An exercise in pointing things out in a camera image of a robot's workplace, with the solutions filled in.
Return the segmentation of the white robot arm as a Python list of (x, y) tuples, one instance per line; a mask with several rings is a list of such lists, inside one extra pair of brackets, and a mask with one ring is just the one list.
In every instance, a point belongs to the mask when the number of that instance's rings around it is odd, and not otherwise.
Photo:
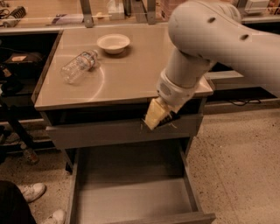
[(187, 0), (172, 12), (168, 34), (174, 49), (144, 119), (150, 129), (178, 112), (217, 63), (280, 95), (280, 36), (242, 25), (232, 4)]

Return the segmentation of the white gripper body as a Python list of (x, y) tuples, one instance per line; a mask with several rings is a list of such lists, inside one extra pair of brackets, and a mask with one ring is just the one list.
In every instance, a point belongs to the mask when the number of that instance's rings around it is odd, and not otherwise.
[(188, 102), (195, 93), (196, 85), (190, 87), (180, 87), (172, 83), (165, 70), (163, 70), (157, 81), (157, 93), (169, 110), (178, 113), (179, 110)]

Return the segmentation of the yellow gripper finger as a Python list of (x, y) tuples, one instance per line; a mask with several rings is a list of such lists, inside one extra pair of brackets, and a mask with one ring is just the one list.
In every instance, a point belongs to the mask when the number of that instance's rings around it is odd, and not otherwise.
[(151, 100), (144, 122), (150, 130), (154, 130), (169, 114), (168, 105), (161, 97), (158, 97)]

